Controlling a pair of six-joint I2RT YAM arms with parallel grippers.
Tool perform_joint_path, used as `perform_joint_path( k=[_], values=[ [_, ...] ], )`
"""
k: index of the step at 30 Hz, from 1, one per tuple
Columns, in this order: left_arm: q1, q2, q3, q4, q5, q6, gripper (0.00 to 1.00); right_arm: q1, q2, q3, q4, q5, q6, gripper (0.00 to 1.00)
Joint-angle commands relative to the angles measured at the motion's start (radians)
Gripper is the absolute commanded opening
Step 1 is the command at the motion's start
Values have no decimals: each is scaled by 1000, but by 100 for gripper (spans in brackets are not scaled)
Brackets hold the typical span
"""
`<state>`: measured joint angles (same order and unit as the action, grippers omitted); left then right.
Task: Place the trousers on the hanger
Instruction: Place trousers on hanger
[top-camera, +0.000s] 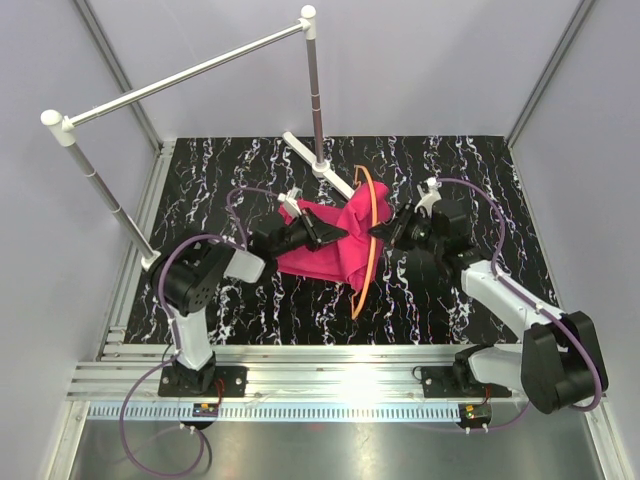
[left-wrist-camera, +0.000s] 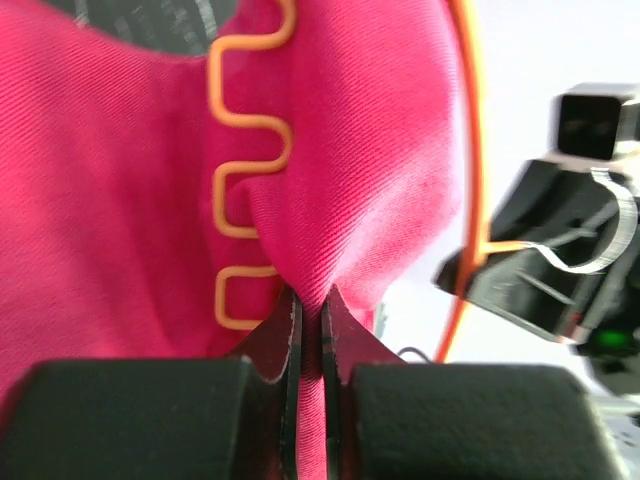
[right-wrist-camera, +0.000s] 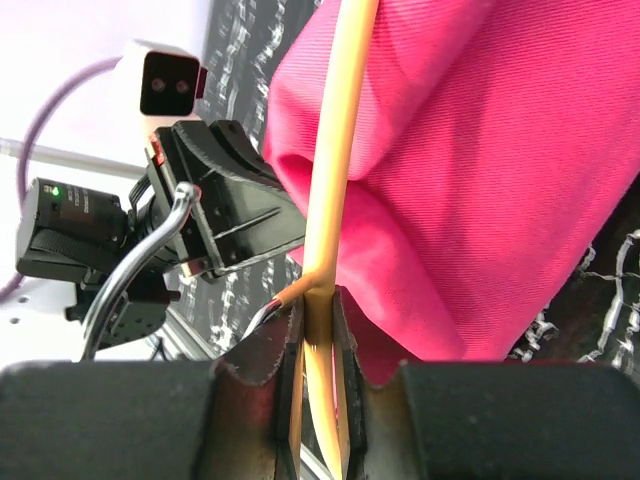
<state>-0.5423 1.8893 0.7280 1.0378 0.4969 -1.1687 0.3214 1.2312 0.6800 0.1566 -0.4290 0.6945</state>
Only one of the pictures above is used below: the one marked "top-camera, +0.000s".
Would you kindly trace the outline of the pink trousers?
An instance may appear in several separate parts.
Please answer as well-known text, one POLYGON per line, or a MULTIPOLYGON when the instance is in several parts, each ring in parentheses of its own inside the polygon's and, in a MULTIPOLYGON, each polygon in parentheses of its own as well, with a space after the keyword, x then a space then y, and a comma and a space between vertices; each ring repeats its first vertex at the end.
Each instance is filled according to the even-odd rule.
POLYGON ((392 215, 387 202, 389 189, 375 181, 374 188, 359 187, 342 208, 299 200, 298 206, 313 212, 320 220, 348 232, 348 236, 316 252, 298 248, 278 258, 278 270, 285 274, 312 279, 346 283, 359 292, 365 285, 369 266, 372 227, 371 193, 377 205, 377 217, 382 223, 392 215))

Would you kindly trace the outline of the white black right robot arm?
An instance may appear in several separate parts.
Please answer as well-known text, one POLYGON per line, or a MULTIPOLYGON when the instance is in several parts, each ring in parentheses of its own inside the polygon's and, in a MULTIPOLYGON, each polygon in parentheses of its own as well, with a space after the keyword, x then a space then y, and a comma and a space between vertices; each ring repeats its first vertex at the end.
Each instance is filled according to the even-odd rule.
POLYGON ((609 381, 596 329, 581 311, 566 313, 535 297, 493 264, 471 239, 471 224, 454 200, 429 210, 405 205, 372 237, 395 249, 420 249, 440 274, 504 323, 520 340, 518 352, 477 345, 456 354, 453 385, 475 397, 489 384, 522 392, 544 414, 597 406, 609 381))

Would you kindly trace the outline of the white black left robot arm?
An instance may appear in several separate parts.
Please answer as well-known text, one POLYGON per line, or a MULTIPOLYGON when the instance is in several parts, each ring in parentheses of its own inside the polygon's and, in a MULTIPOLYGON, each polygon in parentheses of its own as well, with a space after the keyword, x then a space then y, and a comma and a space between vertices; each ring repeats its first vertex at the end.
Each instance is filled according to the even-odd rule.
POLYGON ((149 274, 168 315, 175 353, 162 368, 159 394, 203 397, 222 388, 206 320, 207 305, 222 280, 256 284, 275 273, 280 257, 297 251, 324 252, 347 237, 347 230, 305 208, 271 230, 257 229, 246 247, 211 233, 190 232, 161 249, 149 274))

